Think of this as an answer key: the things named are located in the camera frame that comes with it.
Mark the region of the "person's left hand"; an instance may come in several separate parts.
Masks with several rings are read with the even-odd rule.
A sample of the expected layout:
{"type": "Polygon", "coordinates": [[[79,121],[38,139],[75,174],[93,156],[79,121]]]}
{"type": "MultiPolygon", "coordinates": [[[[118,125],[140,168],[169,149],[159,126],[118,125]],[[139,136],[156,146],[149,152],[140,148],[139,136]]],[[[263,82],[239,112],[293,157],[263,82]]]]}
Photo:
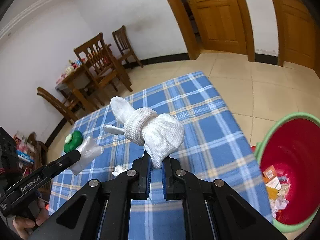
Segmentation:
{"type": "Polygon", "coordinates": [[[49,212],[46,209],[46,203],[42,199],[38,199],[37,201],[38,207],[40,208],[40,213],[36,217],[35,222],[29,218],[16,216],[12,222],[15,230],[21,239],[27,239],[29,237],[29,233],[27,229],[32,229],[35,227],[35,224],[40,226],[49,218],[49,212]]]}

